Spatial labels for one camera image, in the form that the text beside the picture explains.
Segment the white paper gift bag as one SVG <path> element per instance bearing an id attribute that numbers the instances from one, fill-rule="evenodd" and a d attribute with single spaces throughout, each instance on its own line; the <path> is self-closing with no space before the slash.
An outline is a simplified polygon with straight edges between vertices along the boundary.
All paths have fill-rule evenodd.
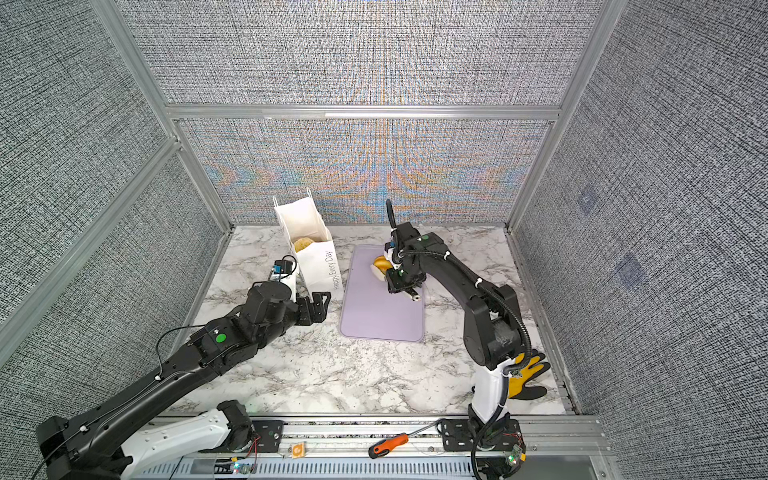
<path id="1" fill-rule="evenodd" d="M 290 253 L 298 260 L 304 284 L 310 293 L 330 292 L 341 298 L 344 293 L 341 269 L 330 230 L 317 209 L 311 191 L 299 200 L 279 204 L 272 197 L 274 211 L 288 242 Z M 315 243 L 295 252 L 293 243 L 302 237 L 310 237 Z"/>

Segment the small striped bun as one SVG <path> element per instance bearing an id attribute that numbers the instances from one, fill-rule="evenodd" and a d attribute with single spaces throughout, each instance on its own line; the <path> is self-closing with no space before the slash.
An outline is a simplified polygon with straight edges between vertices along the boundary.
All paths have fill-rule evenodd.
<path id="1" fill-rule="evenodd" d="M 382 275 L 393 268 L 391 262 L 384 256 L 378 256 L 374 259 L 372 266 Z"/>

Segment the croissant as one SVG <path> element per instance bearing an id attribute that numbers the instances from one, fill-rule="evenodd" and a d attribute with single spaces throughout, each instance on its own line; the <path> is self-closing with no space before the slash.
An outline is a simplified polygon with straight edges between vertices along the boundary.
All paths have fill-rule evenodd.
<path id="1" fill-rule="evenodd" d="M 294 248 L 295 252 L 300 252 L 300 251 L 306 249 L 307 247 L 309 247 L 310 245 L 312 245 L 314 243 L 315 243 L 314 239 L 312 239 L 310 237 L 302 237 L 302 238 L 297 239 L 293 243 L 293 248 Z"/>

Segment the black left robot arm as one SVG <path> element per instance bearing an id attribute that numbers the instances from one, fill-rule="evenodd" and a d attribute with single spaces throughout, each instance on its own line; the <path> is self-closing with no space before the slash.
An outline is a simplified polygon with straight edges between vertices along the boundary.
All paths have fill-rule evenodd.
<path id="1" fill-rule="evenodd" d="M 157 367 L 96 407 L 66 419 L 52 416 L 36 429 L 50 479 L 116 479 L 134 455 L 124 444 L 179 399 L 253 358 L 293 326 L 323 322 L 332 296 L 294 296 L 278 281 L 253 285 L 243 304 L 198 327 Z"/>

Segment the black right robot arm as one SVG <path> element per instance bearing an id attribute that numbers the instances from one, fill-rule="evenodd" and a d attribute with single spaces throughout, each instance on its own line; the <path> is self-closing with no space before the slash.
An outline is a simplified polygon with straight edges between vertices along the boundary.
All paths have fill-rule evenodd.
<path id="1" fill-rule="evenodd" d="M 474 445 L 488 441 L 509 399 L 509 380 L 532 357 L 530 334 L 522 320 L 515 290 L 497 286 L 466 266 L 435 233 L 420 233 L 411 223 L 395 219 L 386 201 L 391 238 L 384 246 L 391 267 L 384 274 L 391 294 L 416 296 L 432 278 L 463 308 L 463 345 L 479 374 L 469 408 Z"/>

